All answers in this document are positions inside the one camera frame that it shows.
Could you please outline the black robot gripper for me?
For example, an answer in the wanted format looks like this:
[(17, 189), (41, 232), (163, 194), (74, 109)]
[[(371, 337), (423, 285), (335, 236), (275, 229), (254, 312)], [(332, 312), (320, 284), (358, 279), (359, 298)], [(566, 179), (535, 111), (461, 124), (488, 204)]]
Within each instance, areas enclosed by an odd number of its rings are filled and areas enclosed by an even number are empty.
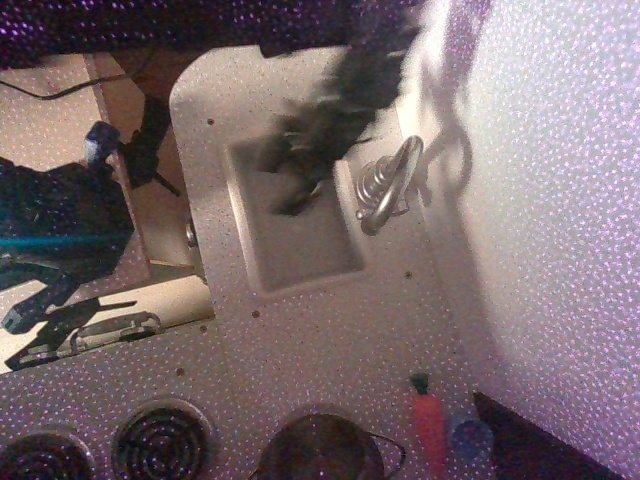
[(365, 131), (399, 96), (406, 49), (349, 49), (322, 78), (314, 95), (278, 121), (263, 170), (293, 177), (296, 187), (278, 200), (273, 215), (295, 217), (333, 179), (335, 164), (367, 143)]

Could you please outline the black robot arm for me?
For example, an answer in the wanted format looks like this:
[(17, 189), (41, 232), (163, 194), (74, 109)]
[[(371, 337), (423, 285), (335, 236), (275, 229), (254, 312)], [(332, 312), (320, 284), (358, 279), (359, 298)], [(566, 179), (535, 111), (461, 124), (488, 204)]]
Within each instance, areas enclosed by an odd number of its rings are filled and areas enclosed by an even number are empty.
[(307, 210), (377, 115), (400, 93), (420, 34), (418, 1), (5, 1), (1, 66), (28, 69), (58, 55), (144, 47), (204, 53), (255, 47), (264, 58), (337, 48), (339, 59), (293, 104), (276, 138), (273, 172), (296, 189), (279, 216)]

